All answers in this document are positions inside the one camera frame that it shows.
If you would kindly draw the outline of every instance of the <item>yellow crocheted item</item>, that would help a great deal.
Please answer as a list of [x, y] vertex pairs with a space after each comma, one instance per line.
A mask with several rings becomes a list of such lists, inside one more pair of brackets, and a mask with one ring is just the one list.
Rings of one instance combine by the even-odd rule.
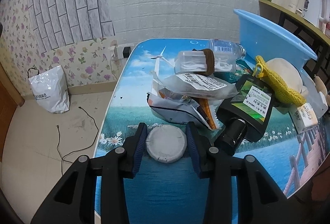
[[260, 72], [256, 75], [257, 78], [263, 78], [263, 81], [268, 83], [275, 92], [276, 98], [285, 104], [295, 104], [297, 107], [306, 103], [306, 99], [296, 90], [289, 88], [285, 81], [275, 72], [270, 70], [264, 59], [257, 55], [255, 57], [257, 65], [255, 66], [253, 76], [256, 75], [258, 67]]

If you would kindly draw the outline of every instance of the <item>beige floor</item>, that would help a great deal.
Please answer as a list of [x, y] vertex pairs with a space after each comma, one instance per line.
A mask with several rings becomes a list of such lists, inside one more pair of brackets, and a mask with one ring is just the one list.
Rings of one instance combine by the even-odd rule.
[[[112, 92], [81, 94], [71, 97], [70, 110], [52, 114], [28, 100], [17, 108], [10, 124], [2, 159], [3, 192], [24, 223], [34, 213], [61, 177], [61, 158], [56, 150], [59, 125], [62, 155], [89, 146], [96, 135], [93, 119], [101, 127]], [[67, 157], [93, 156], [95, 146]], [[70, 164], [64, 165], [64, 171]]]

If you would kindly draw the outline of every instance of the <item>blue plastic tub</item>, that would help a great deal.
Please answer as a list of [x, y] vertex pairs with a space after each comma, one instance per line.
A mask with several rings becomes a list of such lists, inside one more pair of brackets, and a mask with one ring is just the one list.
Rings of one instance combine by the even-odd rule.
[[244, 10], [234, 9], [240, 19], [240, 43], [253, 59], [261, 55], [265, 61], [283, 58], [302, 70], [317, 55], [298, 37], [283, 27]]

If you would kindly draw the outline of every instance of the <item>brown hair tie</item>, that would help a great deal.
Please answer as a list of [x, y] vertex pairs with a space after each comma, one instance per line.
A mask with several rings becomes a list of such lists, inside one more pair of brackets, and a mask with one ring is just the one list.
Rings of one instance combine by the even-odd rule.
[[211, 49], [202, 49], [202, 50], [196, 50], [192, 49], [193, 51], [202, 51], [205, 55], [206, 60], [206, 71], [195, 71], [195, 74], [203, 75], [203, 76], [210, 76], [214, 73], [214, 54]]

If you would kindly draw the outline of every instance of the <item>wind turbine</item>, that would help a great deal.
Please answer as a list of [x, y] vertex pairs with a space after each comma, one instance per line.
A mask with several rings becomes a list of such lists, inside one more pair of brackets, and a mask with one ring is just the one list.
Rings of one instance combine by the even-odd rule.
[[[147, 55], [148, 57], [150, 57], [151, 59], [155, 59], [156, 63], [155, 63], [155, 73], [157, 75], [157, 77], [159, 76], [159, 61], [160, 59], [164, 60], [170, 67], [174, 68], [174, 66], [166, 59], [163, 57], [163, 53], [165, 51], [166, 46], [164, 47], [163, 51], [160, 53], [160, 55]], [[151, 86], [151, 93], [154, 95], [159, 95], [158, 94], [158, 83], [152, 79], [152, 86]]]

